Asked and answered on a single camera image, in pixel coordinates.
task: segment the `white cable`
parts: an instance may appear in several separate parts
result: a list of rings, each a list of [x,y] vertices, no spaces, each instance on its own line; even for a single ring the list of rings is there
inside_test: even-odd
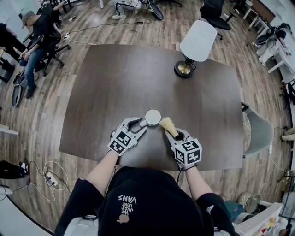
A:
[[[245,125],[247,128],[248,128],[248,130],[250,130],[250,128],[245,124],[245,123],[243,123],[243,125]],[[251,130],[250,130],[251,131]]]
[[[56,164],[58,164],[58,165],[60,166],[60,168],[64,171],[65,176],[66,176],[66,182],[65,182],[65,186],[64,186],[63,189],[57,189],[57,188],[54,188],[54,187],[52,187],[52,186],[49,184],[49,182],[47,181],[47,179],[46,179],[46,177],[45,177],[45,173],[46,173],[46,172],[44,171],[45,166],[47,166],[47,163],[56,163]],[[63,167],[61,167],[61,165],[60,165],[58,162],[56,162],[56,161],[48,161],[48,162],[45,163],[45,165],[44,165],[44,167],[43,167],[43,175],[44,175],[44,179],[45,179],[47,185],[48,185],[51,189],[64,190],[64,189],[66,188],[66,185],[68,184],[68,175],[66,174],[65,170],[63,169]]]
[[[273,163],[273,164],[274,164],[279,170],[284,171],[284,170],[282,170],[280,167],[278,167],[276,163],[273,162],[273,160],[271,159],[270,156],[268,156],[268,158],[271,160],[271,162],[272,162],[272,163]]]
[[[43,195],[43,193],[41,193],[41,191],[37,188],[37,186],[36,185],[34,185],[35,186],[35,188],[38,190],[38,192],[47,200],[47,201],[55,201],[55,196],[54,196],[54,193],[53,193],[53,191],[52,191],[52,189],[50,188],[50,190],[51,190],[51,193],[52,193],[52,195],[53,195],[53,200],[49,200],[48,198],[46,198],[44,195]]]
[[[70,42],[78,42],[78,41],[73,41],[73,40],[69,40],[69,39],[64,39],[65,41],[70,41]],[[90,42],[78,42],[78,43],[83,43],[83,44],[90,44],[90,45],[97,45],[95,43],[90,43]]]

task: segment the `brush bristles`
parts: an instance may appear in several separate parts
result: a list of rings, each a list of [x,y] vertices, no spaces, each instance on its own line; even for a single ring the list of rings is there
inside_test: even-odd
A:
[[[160,125],[167,130],[172,136],[176,137],[178,135],[178,131],[175,128],[173,121],[169,117],[165,117],[160,121]]]

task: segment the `extension cord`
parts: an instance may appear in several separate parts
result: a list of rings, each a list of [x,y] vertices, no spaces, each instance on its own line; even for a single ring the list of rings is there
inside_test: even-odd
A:
[[[51,185],[57,186],[59,184],[57,179],[50,172],[46,173],[46,179],[49,182],[49,184],[51,184]]]

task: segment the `gold lamp base detail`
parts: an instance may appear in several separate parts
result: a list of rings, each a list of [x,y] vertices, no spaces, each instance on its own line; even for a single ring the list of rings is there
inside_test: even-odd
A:
[[[194,69],[191,64],[187,64],[185,61],[178,61],[174,66],[174,71],[179,77],[187,79],[192,77]]]

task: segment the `wooden floor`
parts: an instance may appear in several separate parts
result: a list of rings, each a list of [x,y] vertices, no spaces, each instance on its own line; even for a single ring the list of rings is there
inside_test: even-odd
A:
[[[114,9],[111,2],[105,2],[105,8],[100,9],[97,0],[86,0],[75,5],[72,11],[63,17],[63,33],[94,27],[102,23],[112,23],[111,16]],[[147,25],[110,25],[82,32],[71,33],[71,40],[95,44],[135,44],[152,47],[179,50],[179,44],[188,32],[192,23],[200,17],[199,0],[183,0],[183,7],[173,7],[166,3],[159,4],[164,14],[164,21],[156,20],[150,13],[146,17],[152,20]],[[68,18],[77,16],[73,23]],[[125,22],[148,22],[144,14],[134,16],[129,14]],[[249,31],[249,23],[241,17],[231,19],[231,31],[221,31],[224,40],[216,39],[210,58],[236,68],[241,84],[241,96],[258,113],[269,119],[274,127],[290,126],[289,114],[283,109],[284,103],[280,93],[280,75],[278,71],[268,74],[270,66],[263,67],[252,46],[247,42],[254,40],[256,30]],[[11,96],[12,80],[8,84],[0,85],[1,123],[20,132],[19,136],[0,134],[1,159],[18,164],[23,157],[35,161],[39,167],[47,161],[59,162],[69,177],[68,186],[73,189],[78,177],[86,175],[97,164],[95,161],[78,158],[59,152],[59,142],[67,103],[75,82],[77,72],[89,48],[88,44],[69,42],[71,50],[65,50],[59,56],[65,66],[58,68],[56,61],[51,63],[47,77],[40,77],[33,99],[23,98],[19,108],[12,108]],[[246,140],[249,141],[249,130],[245,127]],[[290,145],[282,143],[279,136],[281,129],[275,129],[272,160],[285,169],[289,165]],[[65,179],[57,164],[50,165],[53,172]],[[213,191],[224,199],[236,200],[243,191],[258,193],[265,201],[278,201],[280,184],[276,180],[282,175],[268,158],[268,150],[259,155],[244,160],[243,168],[225,171],[204,171],[201,173],[212,187]],[[2,180],[13,189],[24,186],[25,180]],[[31,166],[31,182],[49,199],[53,196],[44,178],[37,174],[36,168]],[[182,188],[188,191],[183,178]],[[54,190],[55,201],[48,202],[33,185],[15,192],[12,199],[33,219],[49,230],[54,230],[62,210],[69,198],[69,191]]]

